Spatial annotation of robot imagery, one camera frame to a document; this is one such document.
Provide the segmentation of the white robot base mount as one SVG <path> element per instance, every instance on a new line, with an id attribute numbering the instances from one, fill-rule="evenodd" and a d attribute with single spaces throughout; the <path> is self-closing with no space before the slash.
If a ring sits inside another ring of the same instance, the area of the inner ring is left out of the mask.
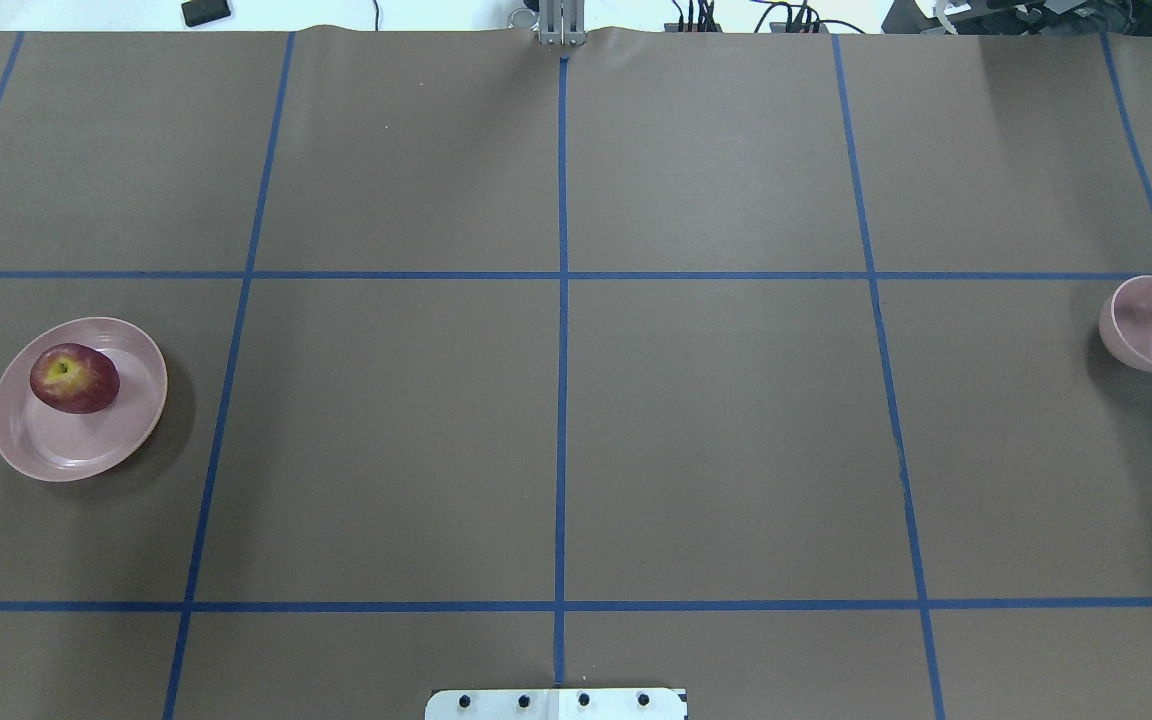
<path id="1" fill-rule="evenodd" d="M 684 689 L 457 689 L 431 694 L 425 719 L 687 719 Z"/>

